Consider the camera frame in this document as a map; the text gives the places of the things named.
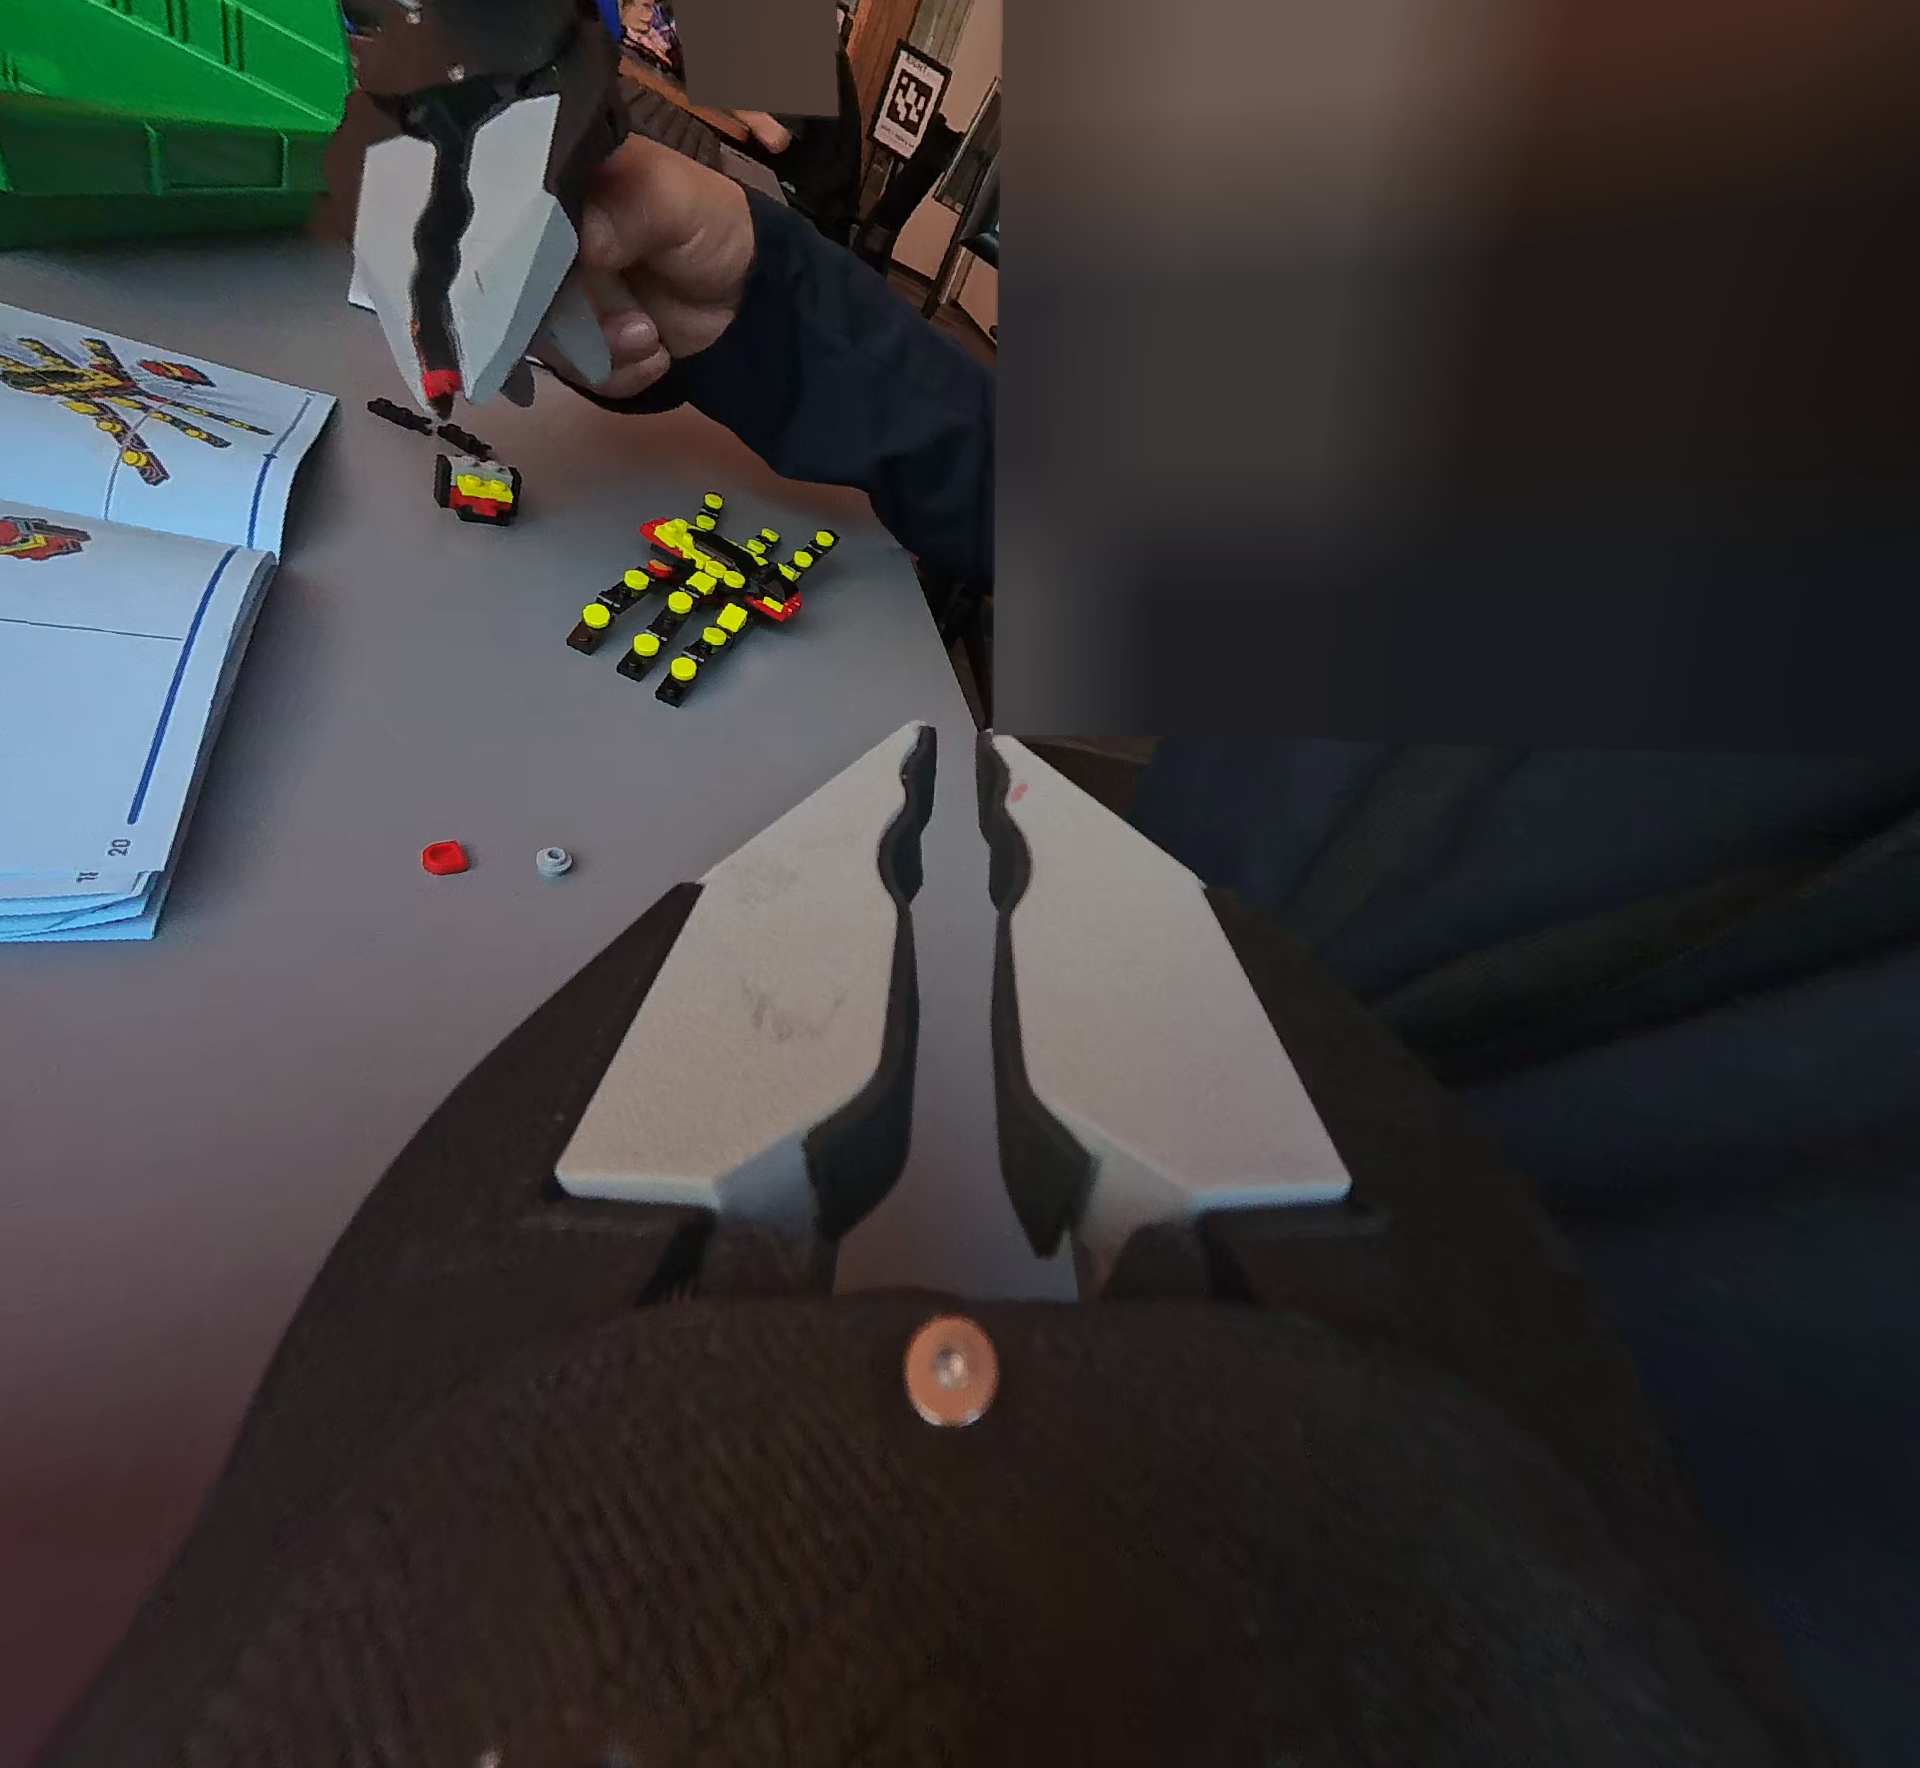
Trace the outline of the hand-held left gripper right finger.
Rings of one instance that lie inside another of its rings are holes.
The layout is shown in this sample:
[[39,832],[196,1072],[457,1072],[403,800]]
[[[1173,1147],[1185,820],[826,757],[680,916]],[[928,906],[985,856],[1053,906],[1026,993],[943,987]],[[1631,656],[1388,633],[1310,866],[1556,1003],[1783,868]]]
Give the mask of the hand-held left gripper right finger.
[[1201,879],[1007,736],[978,743],[996,1138],[1038,1257],[1343,1201],[1351,1178]]

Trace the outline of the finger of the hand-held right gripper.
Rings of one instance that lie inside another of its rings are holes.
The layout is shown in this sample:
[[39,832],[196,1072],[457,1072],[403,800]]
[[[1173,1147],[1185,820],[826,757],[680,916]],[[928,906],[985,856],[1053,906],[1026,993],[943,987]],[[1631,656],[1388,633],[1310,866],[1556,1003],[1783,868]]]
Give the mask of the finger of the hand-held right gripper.
[[485,403],[510,381],[572,268],[579,238],[548,185],[562,117],[555,93],[527,96],[440,148],[451,173],[446,324],[465,398]]
[[419,244],[433,193],[435,151],[399,135],[367,148],[352,228],[352,266],[382,325],[401,383],[419,395],[423,368],[457,368],[444,270]]

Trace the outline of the black yellow lego spider body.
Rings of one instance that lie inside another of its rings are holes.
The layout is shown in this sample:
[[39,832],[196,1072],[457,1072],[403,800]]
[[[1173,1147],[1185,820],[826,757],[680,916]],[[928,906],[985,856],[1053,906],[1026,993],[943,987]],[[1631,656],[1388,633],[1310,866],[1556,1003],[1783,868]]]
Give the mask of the black yellow lego spider body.
[[566,648],[591,656],[617,644],[619,677],[653,677],[658,701],[682,707],[750,637],[788,629],[805,581],[841,538],[817,527],[782,553],[774,527],[731,536],[726,508],[723,492],[706,490],[693,513],[645,521],[645,559],[582,604]]

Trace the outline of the black white marker sign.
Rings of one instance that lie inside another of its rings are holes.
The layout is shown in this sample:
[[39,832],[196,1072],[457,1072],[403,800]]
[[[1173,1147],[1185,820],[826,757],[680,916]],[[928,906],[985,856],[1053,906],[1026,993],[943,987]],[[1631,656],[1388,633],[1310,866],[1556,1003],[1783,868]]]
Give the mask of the black white marker sign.
[[935,123],[950,72],[899,41],[870,124],[870,143],[899,163],[923,147]]

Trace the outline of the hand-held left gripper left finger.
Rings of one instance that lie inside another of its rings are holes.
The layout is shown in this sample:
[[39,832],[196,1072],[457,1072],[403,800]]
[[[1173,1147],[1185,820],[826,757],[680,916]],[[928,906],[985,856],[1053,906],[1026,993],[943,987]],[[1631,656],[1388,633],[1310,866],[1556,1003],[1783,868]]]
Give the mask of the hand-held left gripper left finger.
[[935,754],[933,725],[901,725],[700,878],[559,1156],[569,1195],[830,1245],[889,1193]]

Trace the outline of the person's right hand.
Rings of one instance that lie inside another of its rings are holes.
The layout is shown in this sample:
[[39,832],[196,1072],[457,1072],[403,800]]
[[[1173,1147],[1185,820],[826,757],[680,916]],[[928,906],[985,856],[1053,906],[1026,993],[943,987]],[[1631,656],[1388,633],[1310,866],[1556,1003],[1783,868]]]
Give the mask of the person's right hand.
[[588,183],[581,261],[629,294],[628,301],[595,303],[611,373],[588,394],[609,402],[637,398],[673,361],[706,351],[731,325],[756,265],[747,191],[725,173],[634,135]]

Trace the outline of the black lego link strip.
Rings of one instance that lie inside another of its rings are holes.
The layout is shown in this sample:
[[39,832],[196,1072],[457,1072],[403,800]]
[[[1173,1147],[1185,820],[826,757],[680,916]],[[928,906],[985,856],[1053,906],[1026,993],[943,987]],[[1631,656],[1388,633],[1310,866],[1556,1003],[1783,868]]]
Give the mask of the black lego link strip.
[[393,400],[386,400],[386,398],[368,400],[367,412],[370,412],[373,415],[377,415],[379,419],[395,428],[401,428],[405,431],[418,434],[427,440],[441,442],[444,445],[473,461],[492,462],[494,458],[494,449],[489,442],[462,430],[454,421],[433,419],[431,415],[403,407]]

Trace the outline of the green plastic bin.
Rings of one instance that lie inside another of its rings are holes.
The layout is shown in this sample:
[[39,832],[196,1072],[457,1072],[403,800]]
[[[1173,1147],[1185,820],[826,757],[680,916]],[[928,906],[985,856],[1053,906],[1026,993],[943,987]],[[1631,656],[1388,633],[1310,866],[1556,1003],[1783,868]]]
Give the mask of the green plastic bin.
[[301,230],[350,87],[338,0],[2,0],[2,244]]

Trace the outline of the lego instruction booklet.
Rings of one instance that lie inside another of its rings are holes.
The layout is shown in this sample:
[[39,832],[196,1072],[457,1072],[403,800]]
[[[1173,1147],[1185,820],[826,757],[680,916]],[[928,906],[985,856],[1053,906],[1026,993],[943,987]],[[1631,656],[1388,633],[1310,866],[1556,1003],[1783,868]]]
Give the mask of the lego instruction booklet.
[[2,307],[2,940],[155,936],[336,406]]

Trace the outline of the person's right forearm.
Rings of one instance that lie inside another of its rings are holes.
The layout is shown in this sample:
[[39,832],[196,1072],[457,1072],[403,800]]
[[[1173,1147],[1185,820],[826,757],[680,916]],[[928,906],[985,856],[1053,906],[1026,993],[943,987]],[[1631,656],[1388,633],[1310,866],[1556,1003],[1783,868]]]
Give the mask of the person's right forearm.
[[865,492],[927,567],[996,583],[996,375],[792,209],[747,191],[756,263],[725,334],[621,412],[682,406],[774,472]]

